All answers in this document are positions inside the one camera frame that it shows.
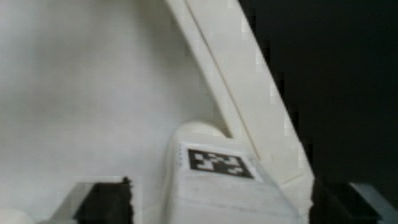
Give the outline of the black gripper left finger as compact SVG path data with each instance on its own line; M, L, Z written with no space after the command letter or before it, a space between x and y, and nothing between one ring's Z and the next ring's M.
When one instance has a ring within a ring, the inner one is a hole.
M133 224L132 180L80 182L55 212L57 224Z

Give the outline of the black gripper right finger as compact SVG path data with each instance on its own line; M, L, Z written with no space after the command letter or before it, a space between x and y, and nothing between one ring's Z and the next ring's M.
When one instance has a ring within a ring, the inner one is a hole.
M398 224L398 210L370 183L316 181L313 202L311 224Z

